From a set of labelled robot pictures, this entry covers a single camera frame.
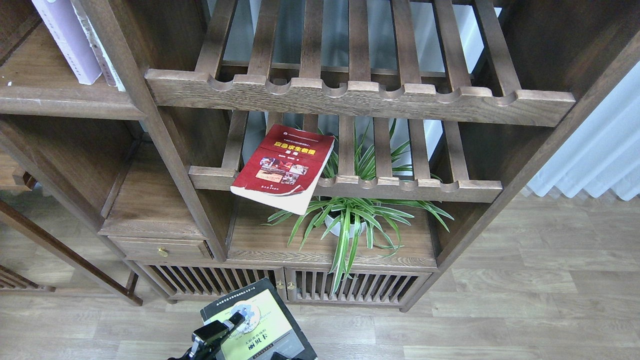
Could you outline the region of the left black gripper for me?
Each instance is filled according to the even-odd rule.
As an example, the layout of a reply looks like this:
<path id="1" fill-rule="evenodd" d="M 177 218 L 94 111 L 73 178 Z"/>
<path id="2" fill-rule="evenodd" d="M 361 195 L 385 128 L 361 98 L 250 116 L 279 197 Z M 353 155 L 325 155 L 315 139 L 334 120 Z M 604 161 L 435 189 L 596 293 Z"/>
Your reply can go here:
<path id="1" fill-rule="evenodd" d="M 214 360 L 216 353 L 221 348 L 221 344 L 226 341 L 235 328 L 245 323 L 245 321 L 243 313 L 238 311 L 231 315 L 227 321 L 213 321 L 204 325 L 192 333 L 192 347 L 188 348 L 182 357 L 170 357 L 168 359 Z"/>

